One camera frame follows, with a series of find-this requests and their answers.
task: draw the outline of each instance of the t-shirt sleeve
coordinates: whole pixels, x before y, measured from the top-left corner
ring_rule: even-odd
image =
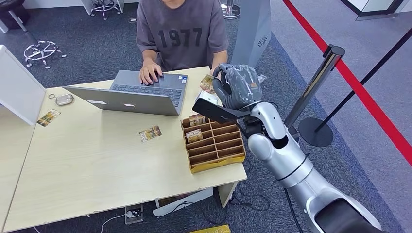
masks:
[[[213,2],[208,41],[212,53],[225,51],[229,47],[226,24],[224,22],[222,9],[218,0],[214,0]]]
[[[155,40],[153,39],[152,32],[150,31],[149,25],[147,23],[146,16],[142,6],[137,9],[137,33],[136,42],[140,51],[145,50],[155,50],[157,51],[157,46]]]

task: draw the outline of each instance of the laptop lid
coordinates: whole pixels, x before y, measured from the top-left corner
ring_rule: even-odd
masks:
[[[74,86],[63,88],[104,110],[179,116],[168,96]]]

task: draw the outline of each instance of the light wood desk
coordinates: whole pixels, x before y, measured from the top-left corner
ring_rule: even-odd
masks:
[[[191,174],[180,120],[191,110],[207,67],[176,71],[188,75],[180,117],[102,111],[76,98],[58,107],[47,96],[41,116],[61,115],[36,126],[4,231],[14,231],[95,212],[120,208],[208,187],[219,187],[226,205],[243,165],[231,164]],[[78,86],[109,88],[110,81]],[[162,136],[142,143],[138,133],[158,125]]]
[[[4,106],[0,106],[0,232],[9,212],[18,177],[34,131]]]

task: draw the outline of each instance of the gray carpet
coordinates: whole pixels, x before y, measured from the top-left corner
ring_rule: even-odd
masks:
[[[67,58],[51,61],[52,68],[45,70],[36,64],[30,71],[45,86],[85,83],[113,79],[119,69],[137,70],[141,56],[135,45],[135,25],[127,23],[129,16],[136,12],[135,4],[125,6],[124,15],[109,14],[103,21],[100,17],[89,17],[82,7],[32,10],[32,19],[28,28],[38,38],[57,42],[67,54]],[[237,20],[227,21],[230,41],[229,53],[232,54]],[[23,33],[19,30],[0,35],[0,44],[22,60],[22,50],[28,41],[19,41]],[[284,118],[303,91],[305,81],[300,76],[287,53],[273,36],[269,46],[256,67],[259,74],[269,77],[263,84],[264,100],[279,105],[279,112]],[[303,117],[325,117],[325,112],[317,100],[313,100],[304,111]],[[310,158],[318,171],[333,185],[364,204],[381,222],[387,232],[401,233],[403,230],[394,218],[382,197],[365,175],[339,132],[332,125],[335,133],[333,144],[326,148],[315,148],[301,143],[304,152],[310,152]],[[234,233],[291,233],[297,232],[290,214],[283,189],[269,171],[248,151],[247,159],[251,170],[248,180],[239,184],[245,194],[261,194],[271,202],[268,211],[254,211],[247,207],[229,205],[226,224]],[[265,200],[259,197],[245,197],[239,188],[235,191],[239,199],[252,203],[254,207],[264,208]],[[302,228],[309,232],[303,215],[295,205],[296,214]],[[105,233],[185,233],[214,226],[207,218],[219,221],[225,210],[220,208],[216,197],[199,203],[200,207],[190,206],[165,217],[151,215],[154,203],[144,204],[142,223],[124,225],[123,218],[112,220],[105,225]],[[124,209],[83,216],[52,224],[39,226],[42,233],[99,233],[100,226],[109,218],[124,214]],[[34,233],[34,229],[18,231]]]

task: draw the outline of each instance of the black stanchion base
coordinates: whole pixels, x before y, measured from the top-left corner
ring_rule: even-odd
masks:
[[[327,147],[333,141],[333,132],[324,125],[318,132],[315,129],[322,123],[316,118],[305,118],[299,123],[299,134],[303,140],[316,147]]]

